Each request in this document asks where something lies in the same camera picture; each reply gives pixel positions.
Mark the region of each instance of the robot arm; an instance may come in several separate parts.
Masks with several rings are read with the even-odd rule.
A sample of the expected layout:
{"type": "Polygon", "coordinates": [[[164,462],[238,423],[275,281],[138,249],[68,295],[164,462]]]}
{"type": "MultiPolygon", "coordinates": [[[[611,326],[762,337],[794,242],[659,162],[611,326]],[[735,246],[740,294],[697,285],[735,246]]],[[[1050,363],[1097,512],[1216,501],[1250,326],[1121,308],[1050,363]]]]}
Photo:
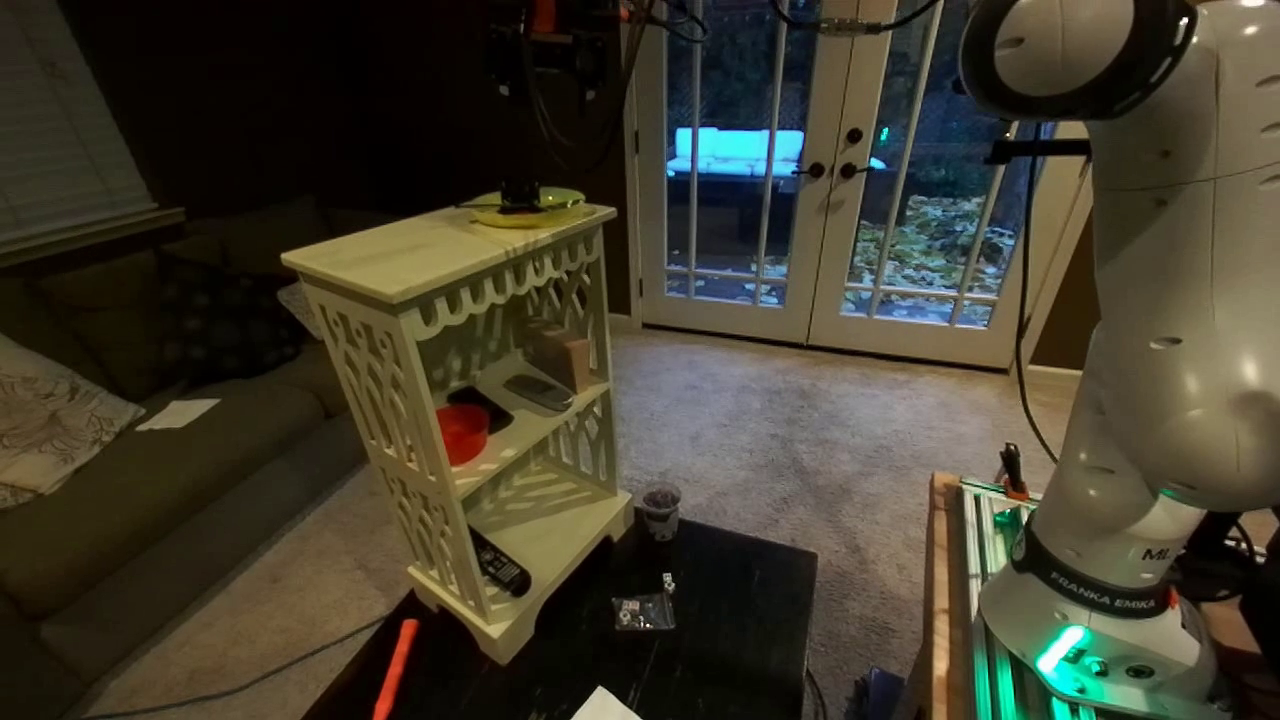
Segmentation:
{"type": "Polygon", "coordinates": [[[1190,0],[981,0],[962,70],[1003,117],[1103,121],[1150,99],[1193,38],[1190,0]]]}
{"type": "Polygon", "coordinates": [[[1280,505],[1280,7],[981,0],[962,52],[981,105],[1089,121],[1097,188],[1102,326],[984,625],[1056,698],[1216,717],[1167,568],[1205,512],[1280,505]]]}

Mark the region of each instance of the glass door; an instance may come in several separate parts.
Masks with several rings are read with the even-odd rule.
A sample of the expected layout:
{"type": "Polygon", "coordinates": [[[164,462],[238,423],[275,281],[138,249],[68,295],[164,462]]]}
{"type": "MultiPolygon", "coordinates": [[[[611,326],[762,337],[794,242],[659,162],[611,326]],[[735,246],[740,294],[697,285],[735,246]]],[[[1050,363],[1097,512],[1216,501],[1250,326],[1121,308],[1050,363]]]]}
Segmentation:
{"type": "Polygon", "coordinates": [[[962,89],[968,4],[946,0],[921,25],[861,42],[846,95],[827,236],[808,339],[884,355],[1008,367],[1023,217],[1035,201],[1035,270],[1085,233],[1082,162],[984,165],[1003,141],[1085,138],[1082,124],[1013,124],[962,89]]]}
{"type": "MultiPolygon", "coordinates": [[[[1008,124],[966,95],[966,0],[884,38],[790,33],[769,0],[688,7],[697,33],[672,25],[636,89],[645,322],[1003,367],[1033,186],[1023,162],[984,156],[1001,138],[1082,129],[1008,124]]],[[[1075,162],[1035,173],[1035,270],[1075,246],[1085,180],[1075,162]]]]}
{"type": "Polygon", "coordinates": [[[645,152],[664,146],[645,322],[803,339],[836,129],[823,108],[842,108],[850,43],[790,33],[773,0],[688,0],[688,11],[659,33],[659,105],[645,105],[664,108],[645,124],[645,152]]]}

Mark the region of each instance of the window blind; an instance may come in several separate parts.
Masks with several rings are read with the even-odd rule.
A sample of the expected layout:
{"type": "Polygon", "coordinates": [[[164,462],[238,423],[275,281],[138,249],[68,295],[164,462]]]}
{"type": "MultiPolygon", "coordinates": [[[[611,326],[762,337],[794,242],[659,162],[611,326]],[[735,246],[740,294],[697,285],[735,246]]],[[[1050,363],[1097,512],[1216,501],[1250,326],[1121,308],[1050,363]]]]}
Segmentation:
{"type": "Polygon", "coordinates": [[[0,254],[157,211],[56,0],[0,4],[0,254]]]}

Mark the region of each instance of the floor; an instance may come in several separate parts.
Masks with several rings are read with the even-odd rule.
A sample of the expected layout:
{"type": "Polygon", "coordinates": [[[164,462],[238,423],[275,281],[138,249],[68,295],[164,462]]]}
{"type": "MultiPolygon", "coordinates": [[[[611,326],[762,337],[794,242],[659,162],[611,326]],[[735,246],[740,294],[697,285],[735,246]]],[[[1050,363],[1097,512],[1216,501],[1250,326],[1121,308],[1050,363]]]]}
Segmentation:
{"type": "MultiPolygon", "coordinates": [[[[1033,410],[1061,440],[1074,379],[1035,386],[1033,410]]],[[[1033,488],[1050,476],[1001,373],[616,334],[616,422],[622,485],[678,485],[688,515],[820,558],[808,670],[834,717],[858,676],[912,665],[929,476],[993,476],[1003,440],[1023,447],[1033,488]]],[[[355,473],[114,676],[88,717],[160,705],[177,708],[157,717],[304,717],[362,650],[362,627],[410,594],[404,559],[379,488],[355,473]]]]}

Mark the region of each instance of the white ornate shelf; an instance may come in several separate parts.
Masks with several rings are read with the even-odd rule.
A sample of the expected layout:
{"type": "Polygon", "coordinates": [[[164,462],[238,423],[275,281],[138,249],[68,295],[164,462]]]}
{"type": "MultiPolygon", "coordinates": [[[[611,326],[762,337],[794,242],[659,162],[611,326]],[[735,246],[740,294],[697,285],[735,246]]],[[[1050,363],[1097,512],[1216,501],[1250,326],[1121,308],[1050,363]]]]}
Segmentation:
{"type": "Polygon", "coordinates": [[[567,573],[632,525],[629,494],[616,488],[609,386],[611,217],[585,207],[558,229],[512,233],[445,207],[286,254],[410,540],[421,600],[460,618],[500,665],[528,644],[567,573]],[[506,388],[528,373],[521,350],[543,329],[585,337],[598,355],[598,379],[567,411],[528,410],[506,388]],[[512,423],[451,467],[438,410],[469,386],[508,410],[512,423]],[[531,573],[524,597],[485,579],[472,529],[531,573]]]}

